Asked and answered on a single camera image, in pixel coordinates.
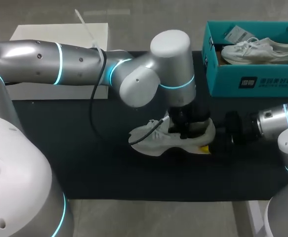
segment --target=shoelace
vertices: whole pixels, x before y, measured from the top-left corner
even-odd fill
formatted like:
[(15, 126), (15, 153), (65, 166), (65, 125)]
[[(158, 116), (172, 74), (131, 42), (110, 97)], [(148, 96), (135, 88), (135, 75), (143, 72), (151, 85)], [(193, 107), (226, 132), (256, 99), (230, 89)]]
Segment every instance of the shoelace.
[(259, 41), (259, 39), (257, 39), (256, 37), (251, 37), (247, 39), (246, 41), (237, 43), (236, 46), (244, 50), (243, 55), (242, 55), (244, 56), (250, 49), (259, 48), (259, 44), (257, 43), (257, 41)]
[[(148, 124), (146, 125), (147, 129), (152, 129), (159, 121), (158, 120), (149, 120)], [(166, 137), (167, 135), (164, 134), (163, 132), (161, 132), (159, 130), (159, 127), (152, 133), (152, 137), (153, 139), (159, 139), (159, 138), (163, 138)]]

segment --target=shoe box label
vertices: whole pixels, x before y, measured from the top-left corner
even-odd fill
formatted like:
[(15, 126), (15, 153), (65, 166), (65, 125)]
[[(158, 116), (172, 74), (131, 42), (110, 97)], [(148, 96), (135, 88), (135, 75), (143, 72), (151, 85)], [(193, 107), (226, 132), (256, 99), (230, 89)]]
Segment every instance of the shoe box label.
[(252, 89), (256, 86), (263, 88), (288, 88), (288, 78), (261, 78), (258, 77), (242, 77), (239, 83), (239, 89)]
[(212, 48), (213, 48), (213, 46), (214, 46), (214, 42), (213, 42), (213, 40), (212, 40), (212, 37), (209, 37), (208, 43), (209, 43), (209, 48), (210, 48), (210, 50), (212, 50)]
[(239, 42), (248, 40), (251, 37), (254, 37), (252, 33), (245, 31), (239, 26), (230, 27), (224, 35), (226, 35), (225, 40), (233, 44), (237, 44)]
[(258, 87), (271, 88), (288, 88), (288, 78), (262, 78), (259, 81)]
[(207, 73), (207, 65), (208, 65), (208, 59), (207, 59), (207, 56), (205, 55), (205, 57), (204, 57), (204, 63), (203, 63), (203, 65), (204, 65), (204, 72), (205, 72), (205, 74)]
[(239, 89), (251, 89), (256, 85), (258, 77), (242, 77), (239, 83)]

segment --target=white foam block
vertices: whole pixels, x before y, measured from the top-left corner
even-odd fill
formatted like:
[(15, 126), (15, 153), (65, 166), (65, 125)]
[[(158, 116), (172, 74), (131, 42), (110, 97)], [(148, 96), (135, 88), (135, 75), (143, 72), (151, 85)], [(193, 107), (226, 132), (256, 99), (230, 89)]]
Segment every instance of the white foam block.
[[(86, 24), (103, 50), (108, 48), (108, 23)], [(91, 39), (82, 24), (19, 25), (10, 40), (42, 40), (90, 48)], [(12, 100), (89, 99), (93, 86), (21, 83), (7, 86)], [(108, 88), (99, 86), (95, 99), (107, 99)]]

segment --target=white sneaker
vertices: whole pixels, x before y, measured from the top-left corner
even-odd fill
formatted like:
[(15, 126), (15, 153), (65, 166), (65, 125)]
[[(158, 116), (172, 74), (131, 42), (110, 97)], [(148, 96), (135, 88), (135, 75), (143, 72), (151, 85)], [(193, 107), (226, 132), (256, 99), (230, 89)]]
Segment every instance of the white sneaker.
[(230, 64), (288, 64), (288, 44), (251, 37), (224, 47), (221, 55)]
[[(133, 129), (130, 132), (131, 136), (128, 141), (133, 142), (140, 139), (157, 123), (157, 120), (150, 120), (147, 125)], [(179, 147), (194, 154), (209, 154), (209, 152), (202, 147), (213, 141), (215, 137), (215, 126), (210, 118), (205, 122), (198, 123), (198, 125), (202, 127), (207, 126), (204, 135), (197, 138), (181, 139), (179, 133), (168, 133), (170, 119), (167, 119), (151, 135), (132, 147), (140, 153), (155, 157), (160, 156), (171, 147)]]

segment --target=gray floor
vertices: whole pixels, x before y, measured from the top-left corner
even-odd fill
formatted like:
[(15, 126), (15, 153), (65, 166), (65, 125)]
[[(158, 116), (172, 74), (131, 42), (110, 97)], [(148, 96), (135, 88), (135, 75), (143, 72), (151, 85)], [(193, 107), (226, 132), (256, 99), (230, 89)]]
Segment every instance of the gray floor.
[(72, 200), (74, 237), (237, 237), (231, 202)]
[(207, 20), (288, 20), (288, 0), (0, 0), (0, 40), (19, 24), (108, 22), (114, 49), (147, 50), (163, 30), (184, 30), (202, 46)]
[[(180, 29), (194, 50), (207, 20), (288, 21), (288, 0), (0, 0), (0, 40), (20, 24), (108, 22), (111, 49), (147, 50), (161, 31)], [(230, 202), (72, 201), (75, 237), (236, 237)]]

